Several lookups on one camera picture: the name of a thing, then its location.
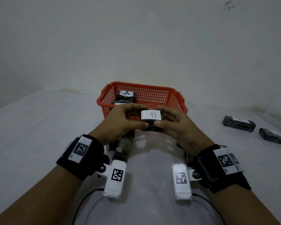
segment wrist strap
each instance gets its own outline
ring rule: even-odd
[[[84,181],[104,160],[104,147],[101,142],[93,136],[83,134],[71,143],[56,164]]]
[[[251,190],[251,187],[241,171],[228,175],[225,173],[217,156],[213,152],[220,148],[221,147],[217,144],[212,145],[201,151],[194,158],[193,168],[202,177],[202,180],[199,181],[200,185],[209,188],[212,193],[216,193],[233,184],[238,184],[245,189]]]

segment plastic basket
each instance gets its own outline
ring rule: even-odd
[[[101,106],[104,117],[116,106],[111,103],[116,98],[116,92],[120,90],[135,92],[136,103],[145,104],[151,109],[156,106],[168,106],[185,114],[188,111],[181,93],[171,87],[111,82],[103,88],[100,97],[97,99],[97,104]],[[130,117],[129,119],[138,120],[139,117]]]

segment black cable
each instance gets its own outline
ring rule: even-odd
[[[96,191],[104,191],[104,188],[95,189],[95,190],[91,191],[90,193],[88,193],[88,194],[82,199],[82,201],[81,201],[80,204],[78,205],[78,208],[76,209],[76,212],[75,212],[75,215],[74,215],[74,218],[73,218],[73,221],[72,221],[72,225],[74,225],[74,223],[75,223],[76,216],[77,216],[77,214],[78,214],[79,208],[80,208],[80,206],[82,205],[82,203],[85,201],[85,199],[86,199],[89,195],[91,195],[93,192],[96,192]]]
[[[206,201],[215,209],[215,211],[218,213],[218,215],[219,215],[220,218],[222,219],[224,225],[226,225],[225,220],[224,220],[224,218],[222,217],[222,215],[220,214],[220,212],[217,210],[217,208],[216,208],[209,200],[207,200],[205,197],[203,197],[203,196],[201,196],[201,195],[199,195],[199,194],[196,194],[196,193],[193,193],[193,196],[201,197],[202,199],[206,200]]]

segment person's left hand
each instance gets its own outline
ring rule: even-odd
[[[146,105],[126,103],[115,106],[106,118],[89,135],[95,137],[103,145],[119,139],[130,130],[141,130],[149,126],[143,121],[128,121],[131,116],[140,117],[142,110],[147,110]]]

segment white table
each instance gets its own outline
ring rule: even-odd
[[[0,109],[0,213],[43,178],[67,144],[102,120],[97,96],[41,90]],[[281,222],[281,145],[264,141],[259,128],[276,130],[254,113],[188,106],[188,115],[212,140],[227,145],[242,163],[254,193]],[[225,115],[252,120],[252,133],[221,124]],[[171,165],[182,163],[183,150],[157,132],[137,131],[120,199],[94,193],[83,204],[76,224],[222,224],[202,199],[176,201]],[[86,179],[64,224],[70,224],[82,198],[104,186],[105,179]],[[193,192],[212,199],[197,183]]]

